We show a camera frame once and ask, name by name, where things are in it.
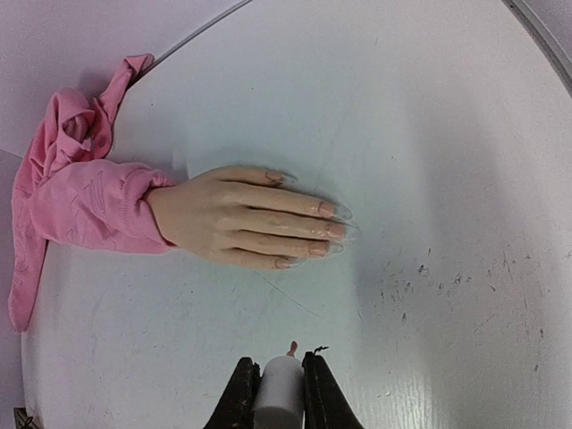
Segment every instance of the pinky finger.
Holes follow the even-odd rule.
[[[287,270],[301,266],[306,259],[260,255],[240,248],[229,248],[220,253],[219,262],[253,270]]]

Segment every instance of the scratched surface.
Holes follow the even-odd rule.
[[[28,406],[200,428],[241,356],[296,339],[365,427],[570,427],[570,118],[501,2],[253,2],[132,88],[111,157],[283,168],[363,239],[290,273],[51,245]]]

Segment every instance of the pink sleeve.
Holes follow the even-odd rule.
[[[149,189],[173,184],[143,164],[105,159],[69,164],[32,194],[30,217],[36,234],[47,240],[160,254],[170,246],[142,198]]]

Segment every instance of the white cylinder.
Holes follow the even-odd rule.
[[[301,429],[304,417],[304,368],[295,357],[266,364],[254,405],[254,429]]]

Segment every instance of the ribbed cuff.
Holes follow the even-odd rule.
[[[127,176],[122,186],[120,214],[128,235],[151,239],[170,247],[157,228],[151,208],[142,198],[150,189],[166,188],[174,184],[174,181],[158,170],[138,169]]]

